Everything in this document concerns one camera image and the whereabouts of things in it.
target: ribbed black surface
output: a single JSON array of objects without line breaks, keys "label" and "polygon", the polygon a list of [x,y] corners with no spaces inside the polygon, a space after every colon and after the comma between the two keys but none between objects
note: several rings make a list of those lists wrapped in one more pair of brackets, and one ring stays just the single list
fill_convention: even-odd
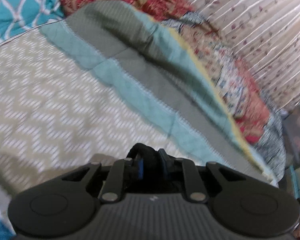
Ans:
[{"label": "ribbed black surface", "polygon": [[[30,239],[24,236],[16,240]],[[205,205],[185,201],[181,194],[127,194],[103,205],[93,221],[64,240],[240,240],[252,239],[221,226]],[[294,240],[286,234],[272,240]]]}]

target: floral curtain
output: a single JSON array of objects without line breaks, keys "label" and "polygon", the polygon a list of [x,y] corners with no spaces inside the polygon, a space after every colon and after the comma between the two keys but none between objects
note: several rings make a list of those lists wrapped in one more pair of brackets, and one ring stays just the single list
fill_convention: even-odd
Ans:
[{"label": "floral curtain", "polygon": [[188,0],[242,55],[278,107],[300,102],[300,0]]}]

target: curtain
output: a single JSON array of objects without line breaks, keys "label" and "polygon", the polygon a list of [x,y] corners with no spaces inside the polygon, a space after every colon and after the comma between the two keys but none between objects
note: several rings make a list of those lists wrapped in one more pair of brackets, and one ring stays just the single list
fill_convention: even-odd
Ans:
[{"label": "curtain", "polygon": [[300,0],[188,0],[249,62],[278,107],[300,102]]}]

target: metal screw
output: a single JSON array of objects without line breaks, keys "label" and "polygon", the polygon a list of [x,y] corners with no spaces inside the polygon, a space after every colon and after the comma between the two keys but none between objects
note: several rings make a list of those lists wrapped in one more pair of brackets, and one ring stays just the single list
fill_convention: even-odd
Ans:
[{"label": "metal screw", "polygon": [[113,201],[116,201],[118,199],[118,195],[116,193],[113,193],[113,192],[108,192],[108,193],[104,193],[102,195],[102,199],[105,200],[105,201],[113,202]]},{"label": "metal screw", "polygon": [[191,193],[190,198],[195,201],[203,201],[206,199],[206,195],[201,192]]}]

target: pillow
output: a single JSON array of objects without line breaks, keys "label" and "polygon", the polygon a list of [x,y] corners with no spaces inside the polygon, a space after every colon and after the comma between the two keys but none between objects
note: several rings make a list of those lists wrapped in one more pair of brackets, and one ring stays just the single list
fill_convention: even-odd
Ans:
[{"label": "pillow", "polygon": [[59,0],[0,0],[0,43],[62,18]]}]

